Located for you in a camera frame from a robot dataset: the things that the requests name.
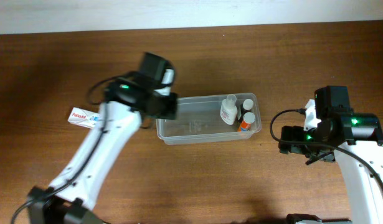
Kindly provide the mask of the orange glue stick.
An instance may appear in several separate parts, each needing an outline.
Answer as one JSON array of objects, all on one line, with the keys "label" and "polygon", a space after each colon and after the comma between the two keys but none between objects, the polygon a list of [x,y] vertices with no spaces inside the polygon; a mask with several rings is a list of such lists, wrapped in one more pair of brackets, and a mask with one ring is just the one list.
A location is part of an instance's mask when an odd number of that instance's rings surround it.
[{"label": "orange glue stick", "polygon": [[238,132],[248,131],[254,122],[255,122],[255,115],[252,112],[246,112],[238,128]]}]

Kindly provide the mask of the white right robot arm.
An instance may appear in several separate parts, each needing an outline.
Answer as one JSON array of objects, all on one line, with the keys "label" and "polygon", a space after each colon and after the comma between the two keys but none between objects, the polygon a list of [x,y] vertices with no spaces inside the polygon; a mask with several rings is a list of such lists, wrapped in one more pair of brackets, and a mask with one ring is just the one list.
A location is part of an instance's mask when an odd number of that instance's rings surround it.
[{"label": "white right robot arm", "polygon": [[373,114],[319,117],[298,109],[305,125],[284,126],[273,137],[282,153],[302,154],[308,164],[328,156],[341,170],[353,223],[383,223],[383,135]]}]

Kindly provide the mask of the dark bottle white cap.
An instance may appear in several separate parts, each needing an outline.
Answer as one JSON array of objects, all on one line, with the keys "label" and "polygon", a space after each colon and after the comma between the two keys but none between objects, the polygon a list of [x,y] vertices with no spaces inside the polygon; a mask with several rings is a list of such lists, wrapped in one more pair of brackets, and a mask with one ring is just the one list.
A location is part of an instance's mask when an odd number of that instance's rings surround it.
[{"label": "dark bottle white cap", "polygon": [[243,103],[240,104],[238,111],[237,111],[237,120],[238,122],[242,122],[244,120],[244,114],[247,112],[251,112],[251,109],[254,105],[253,100],[246,99]]}]

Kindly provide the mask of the white Panadol box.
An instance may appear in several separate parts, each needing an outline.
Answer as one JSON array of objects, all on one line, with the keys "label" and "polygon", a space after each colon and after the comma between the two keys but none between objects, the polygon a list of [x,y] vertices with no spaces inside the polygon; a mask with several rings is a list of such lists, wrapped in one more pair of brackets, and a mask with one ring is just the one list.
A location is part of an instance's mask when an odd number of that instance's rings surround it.
[{"label": "white Panadol box", "polygon": [[68,117],[68,122],[84,128],[93,129],[100,115],[91,111],[74,107]]}]

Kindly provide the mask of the white pump bottle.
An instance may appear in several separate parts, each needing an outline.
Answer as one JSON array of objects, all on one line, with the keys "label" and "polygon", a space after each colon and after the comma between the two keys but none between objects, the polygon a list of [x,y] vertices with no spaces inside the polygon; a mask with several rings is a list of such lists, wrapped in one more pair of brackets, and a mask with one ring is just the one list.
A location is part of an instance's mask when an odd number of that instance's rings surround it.
[{"label": "white pump bottle", "polygon": [[227,95],[227,97],[222,100],[220,117],[228,125],[233,125],[235,122],[237,115],[236,101],[237,98],[233,94]]}]

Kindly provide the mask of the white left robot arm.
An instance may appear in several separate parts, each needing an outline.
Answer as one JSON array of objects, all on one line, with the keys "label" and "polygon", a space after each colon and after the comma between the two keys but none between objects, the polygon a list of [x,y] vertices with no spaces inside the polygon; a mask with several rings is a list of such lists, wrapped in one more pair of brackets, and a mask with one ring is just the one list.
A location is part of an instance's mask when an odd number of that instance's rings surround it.
[{"label": "white left robot arm", "polygon": [[145,118],[174,119],[174,78],[112,77],[95,127],[45,190],[34,187],[22,205],[31,223],[103,223],[94,214],[100,189],[119,153]]}]

